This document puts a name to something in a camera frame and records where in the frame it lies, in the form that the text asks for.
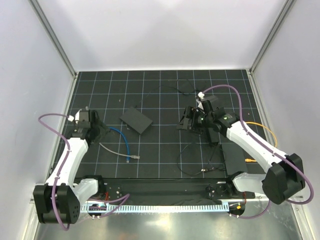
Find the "white wall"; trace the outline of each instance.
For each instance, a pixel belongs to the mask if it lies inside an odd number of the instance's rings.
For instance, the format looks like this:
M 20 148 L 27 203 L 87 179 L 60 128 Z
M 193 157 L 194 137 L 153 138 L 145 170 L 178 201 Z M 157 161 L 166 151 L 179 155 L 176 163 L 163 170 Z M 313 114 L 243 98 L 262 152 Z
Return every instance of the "white wall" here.
M 279 147 L 301 156 L 313 183 L 315 197 L 308 205 L 313 226 L 320 220 L 319 22 L 320 2 L 297 0 L 255 71 Z
M 78 71 L 251 67 L 285 0 L 39 0 Z
M 64 110 L 72 76 L 27 0 L 0 1 L 0 36 L 0 238 L 15 240 L 56 139 L 37 118 Z

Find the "metal frame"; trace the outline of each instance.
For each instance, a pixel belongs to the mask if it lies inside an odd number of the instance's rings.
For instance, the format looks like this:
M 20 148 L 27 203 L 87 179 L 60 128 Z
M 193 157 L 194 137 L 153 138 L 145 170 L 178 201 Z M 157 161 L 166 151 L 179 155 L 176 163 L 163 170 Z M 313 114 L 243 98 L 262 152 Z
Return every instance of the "metal frame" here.
M 48 34 L 49 38 L 51 39 L 53 45 L 55 46 L 56 50 L 58 51 L 60 57 L 62 58 L 63 62 L 65 63 L 66 67 L 72 74 L 72 76 L 76 77 L 76 71 L 74 67 L 72 66 L 71 62 L 68 59 L 68 56 L 66 52 L 64 51 L 63 47 L 61 46 L 53 28 L 51 27 L 44 11 L 42 10 L 38 0 L 29 0 L 29 3 L 31 4 L 35 14 L 38 16 L 40 22 L 42 23 L 46 33 Z
M 75 74 L 73 80 L 72 80 L 72 84 L 71 84 L 70 89 L 69 89 L 69 95 L 67 97 L 67 101 L 66 101 L 66 104 L 65 104 L 64 109 L 63 109 L 63 114 L 65 114 L 65 115 L 68 114 L 69 105 L 70 105 L 70 102 L 71 102 L 71 99 L 72 99 L 73 92 L 75 90 L 76 82 L 78 80 L 78 75 L 79 75 L 79 73 L 77 72 Z M 61 133 L 63 131 L 63 129 L 64 129 L 64 126 L 65 126 L 65 119 L 61 118 L 61 120 L 59 122 L 59 126 L 58 126 L 58 132 Z M 55 158 L 56 158 L 56 154 L 58 152 L 59 142 L 60 142 L 60 138 L 57 136 L 56 140 L 55 140 L 55 143 L 54 143 L 54 146 L 53 146 L 53 149 L 52 149 L 52 152 L 51 152 L 51 156 L 49 157 L 50 165 L 49 165 L 49 168 L 48 168 L 48 172 L 47 172 L 46 178 L 49 177 L 50 171 L 51 171 L 52 166 L 54 164 L 54 161 L 55 161 Z M 36 213 L 36 206 L 35 206 L 35 202 L 34 202 L 34 199 L 33 199 L 33 196 L 32 196 L 32 198 L 30 199 L 30 202 L 29 202 L 28 222 L 27 222 L 27 224 L 26 224 L 26 226 L 24 228 L 24 232 L 23 232 L 23 235 L 22 235 L 21 239 L 23 239 L 23 240 L 33 240 L 35 238 L 38 225 L 39 225 L 39 221 L 38 221 L 38 216 L 37 216 L 37 213 Z
M 265 106 L 263 104 L 263 101 L 261 99 L 261 92 L 256 84 L 256 80 L 255 80 L 255 75 L 254 73 L 252 74 L 249 70 L 246 71 L 248 78 L 249 78 L 249 82 L 251 84 L 252 87 L 252 92 L 253 92 L 253 96 L 255 99 L 255 102 L 257 104 L 257 109 L 261 118 L 261 122 L 263 125 L 265 125 L 266 127 L 268 127 L 269 129 L 272 129 L 272 127 L 270 127 L 270 121 L 268 120 L 268 114 L 265 111 Z M 273 143 L 274 144 L 274 138 L 271 135 L 271 133 L 265 129 L 264 133 L 265 133 L 265 137 L 267 139 L 267 141 L 269 143 Z M 301 199 L 303 199 L 303 196 L 301 195 L 296 195 L 294 197 L 291 198 L 294 201 L 301 201 Z M 295 205 L 295 204 L 291 204 L 292 209 L 293 209 L 293 213 L 295 216 L 295 219 L 297 221 L 298 227 L 300 229 L 300 233 L 302 235 L 303 239 L 308 239 L 308 240 L 315 240 L 316 237 L 314 235 L 313 229 L 311 227 L 311 223 L 308 219 L 308 214 L 306 213 L 306 209 L 303 205 Z
M 265 55 L 268 47 L 270 46 L 272 40 L 276 36 L 277 32 L 279 31 L 282 23 L 284 22 L 287 14 L 292 9 L 292 6 L 295 4 L 296 0 L 286 0 L 285 4 L 283 5 L 278 17 L 276 18 L 268 36 L 266 37 L 258 55 L 256 56 L 255 60 L 253 61 L 253 64 L 250 68 L 250 72 L 254 73 L 257 69 L 257 66 L 259 65 L 261 59 Z

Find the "black table surface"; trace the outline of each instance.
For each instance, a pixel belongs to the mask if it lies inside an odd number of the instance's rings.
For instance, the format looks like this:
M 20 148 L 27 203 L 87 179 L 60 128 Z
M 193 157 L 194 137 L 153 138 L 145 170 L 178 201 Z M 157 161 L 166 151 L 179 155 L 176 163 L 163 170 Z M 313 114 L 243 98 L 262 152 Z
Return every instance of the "black table surface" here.
M 69 106 L 69 114 L 88 106 L 97 110 L 100 118 L 109 127 L 123 132 L 129 143 L 130 154 L 140 159 L 131 159 L 108 152 L 99 145 L 91 145 L 83 157 L 76 177 L 102 175 L 104 178 L 190 178 L 182 170 L 194 174 L 208 167 L 214 149 L 209 146 L 205 135 L 176 130 L 176 125 L 187 106 L 196 106 L 194 89 L 205 90 L 220 84 L 234 86 L 242 100 L 243 119 L 261 123 L 252 88 L 245 70 L 165 70 L 165 71 L 94 71 L 80 72 Z M 226 112 L 239 114 L 239 103 L 235 93 L 228 88 L 214 90 L 222 101 Z M 120 120 L 130 107 L 136 107 L 153 123 L 139 135 Z M 65 123 L 63 134 L 73 128 Z M 262 128 L 251 128 L 265 138 Z M 219 136 L 221 143 L 230 143 Z M 120 134 L 111 131 L 101 142 L 109 149 L 127 154 L 126 145 Z M 61 156 L 64 143 L 61 141 L 55 163 Z M 179 153 L 189 145 L 179 157 Z M 211 164 L 223 168 L 224 157 L 216 151 Z M 263 173 L 257 163 L 247 163 L 249 173 Z M 194 178 L 225 178 L 227 173 L 215 170 L 198 174 Z

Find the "thin black wire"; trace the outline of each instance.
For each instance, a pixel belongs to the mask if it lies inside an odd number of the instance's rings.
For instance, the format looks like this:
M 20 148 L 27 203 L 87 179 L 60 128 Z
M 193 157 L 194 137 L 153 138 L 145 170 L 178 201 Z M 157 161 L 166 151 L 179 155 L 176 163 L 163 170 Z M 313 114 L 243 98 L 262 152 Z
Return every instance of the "thin black wire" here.
M 178 88 L 178 81 L 179 81 L 179 80 L 187 80 L 187 82 L 188 82 L 188 83 L 190 84 L 190 86 L 192 87 L 193 91 L 191 91 L 191 92 L 181 91 L 181 90 Z M 190 94 L 194 94 L 194 93 L 199 93 L 199 92 L 201 92 L 201 90 L 195 88 L 195 86 L 191 83 L 191 81 L 190 81 L 189 79 L 178 78 L 178 79 L 176 80 L 176 86 L 177 86 L 177 87 L 175 87 L 175 86 L 167 86 L 167 85 L 165 85 L 165 84 L 161 84 L 161 85 L 155 87 L 155 88 L 152 89 L 150 92 L 148 92 L 147 95 L 146 95 L 145 97 L 143 97 L 143 98 L 134 106 L 134 108 L 137 108 L 137 106 L 138 106 L 140 103 L 142 103 L 152 92 L 154 92 L 155 90 L 159 89 L 160 87 L 166 87 L 166 88 L 174 89 L 174 90 L 176 90 L 178 93 L 180 93 L 180 94 L 182 94 L 182 95 L 184 95 L 184 96 L 188 96 L 188 95 L 190 95 Z
M 208 169 L 208 171 L 199 171 L 199 172 L 196 172 L 196 173 L 189 173 L 189 172 L 186 172 L 186 171 L 183 171 L 182 169 L 181 169 L 181 163 L 180 163 L 180 156 L 182 155 L 182 153 L 185 151 L 185 149 L 187 148 L 187 147 L 189 147 L 190 145 L 193 145 L 193 144 L 196 144 L 196 143 L 189 143 L 188 145 L 186 145 L 183 149 L 182 149 L 182 151 L 179 153 L 179 155 L 177 156 L 177 167 L 178 167 L 178 169 L 183 173 L 183 174 L 185 174 L 185 175 L 188 175 L 188 176 L 190 176 L 190 177 L 194 177 L 194 176 L 197 176 L 197 175 L 199 175 L 199 174 L 202 174 L 202 173 L 209 173 L 209 172 L 212 172 L 212 171 L 214 171 L 214 170 L 219 170 L 219 171 L 225 171 L 226 169 L 224 169 L 224 168 L 218 168 L 218 167 L 213 167 L 212 166 L 212 163 L 211 163 L 211 160 L 212 160 L 212 158 L 213 158 L 213 156 L 215 155 L 215 152 L 216 152 L 216 150 L 217 150 L 217 148 L 219 148 L 221 151 L 222 151 L 222 149 L 220 148 L 220 147 L 218 147 L 220 144 L 217 144 L 215 147 L 214 147 L 214 149 L 213 149 L 213 153 L 212 153 L 212 155 L 211 155 L 211 157 L 209 158 L 209 160 L 208 160 L 208 164 L 209 165 L 211 165 L 211 168 L 209 168 Z
M 221 148 L 220 146 L 221 146 L 221 143 L 218 143 L 218 144 L 215 146 L 215 148 L 214 148 L 214 150 L 213 150 L 213 153 L 212 153 L 211 157 L 209 158 L 208 164 L 209 164 L 212 168 L 215 168 L 215 169 L 217 169 L 217 170 L 226 171 L 225 168 L 222 168 L 222 169 L 221 169 L 221 168 L 219 168 L 219 167 L 213 167 L 213 166 L 212 166 L 212 163 L 211 163 L 211 160 L 212 160 L 213 156 L 215 155 L 216 150 L 217 150 L 217 149 L 220 149 L 220 151 L 221 151 L 222 154 L 223 154 L 223 159 L 224 159 L 223 164 L 225 164 L 226 159 L 225 159 L 224 151 L 222 150 L 222 148 Z

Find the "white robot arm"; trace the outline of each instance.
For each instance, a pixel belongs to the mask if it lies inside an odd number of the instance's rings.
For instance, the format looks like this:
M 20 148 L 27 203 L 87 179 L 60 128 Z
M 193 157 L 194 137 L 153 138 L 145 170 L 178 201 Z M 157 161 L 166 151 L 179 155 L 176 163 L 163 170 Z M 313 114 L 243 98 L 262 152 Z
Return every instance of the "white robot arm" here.
M 203 97 L 204 95 L 199 96 L 197 108 L 185 108 L 177 129 L 194 132 L 213 129 L 244 149 L 266 173 L 235 173 L 229 178 L 233 192 L 265 194 L 271 202 L 281 204 L 305 187 L 302 176 L 282 160 L 290 162 L 303 173 L 302 160 L 298 155 L 287 155 L 270 145 L 246 123 L 241 122 L 235 113 L 226 113 L 215 95 Z
M 95 110 L 79 111 L 74 119 L 71 117 L 71 120 L 74 123 L 74 130 L 66 137 L 70 151 L 66 145 L 50 177 L 44 184 L 36 185 L 33 191 L 40 223 L 57 223 L 51 199 L 53 186 L 56 189 L 55 205 L 59 217 L 65 224 L 77 222 L 80 207 L 89 198 L 106 193 L 104 180 L 100 175 L 86 175 L 75 186 L 74 180 L 80 162 L 90 145 L 99 143 L 110 130 L 100 121 Z

